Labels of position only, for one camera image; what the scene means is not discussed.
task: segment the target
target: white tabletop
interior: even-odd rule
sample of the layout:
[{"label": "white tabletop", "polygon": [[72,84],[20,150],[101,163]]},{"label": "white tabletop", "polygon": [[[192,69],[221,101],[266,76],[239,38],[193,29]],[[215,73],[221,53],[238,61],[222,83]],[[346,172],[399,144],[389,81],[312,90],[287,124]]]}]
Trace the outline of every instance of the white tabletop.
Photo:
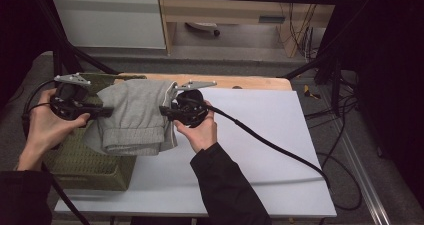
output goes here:
[{"label": "white tabletop", "polygon": [[[201,89],[212,105],[259,135],[319,166],[296,92]],[[237,162],[271,217],[333,217],[334,205],[324,179],[308,166],[262,144],[230,120],[216,114],[218,141]],[[176,132],[178,146],[158,156],[138,157],[125,192],[66,190],[82,212],[108,215],[204,216],[195,155]],[[59,200],[57,212],[69,212]]]}]

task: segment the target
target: hand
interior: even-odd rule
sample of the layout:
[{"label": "hand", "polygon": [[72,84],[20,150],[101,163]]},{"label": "hand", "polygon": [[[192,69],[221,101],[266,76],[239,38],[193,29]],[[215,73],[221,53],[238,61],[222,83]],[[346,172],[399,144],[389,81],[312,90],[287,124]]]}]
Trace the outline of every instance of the hand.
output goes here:
[{"label": "hand", "polygon": [[[56,89],[43,91],[38,104],[50,102]],[[18,170],[41,170],[43,155],[75,128],[87,123],[90,114],[85,113],[73,121],[66,121],[56,116],[49,105],[42,105],[31,111],[30,128],[24,151],[19,158]]]},{"label": "hand", "polygon": [[178,120],[174,121],[177,131],[187,137],[195,153],[200,150],[206,150],[217,142],[217,124],[214,121],[214,112],[209,110],[203,122],[195,127],[188,128]]}]

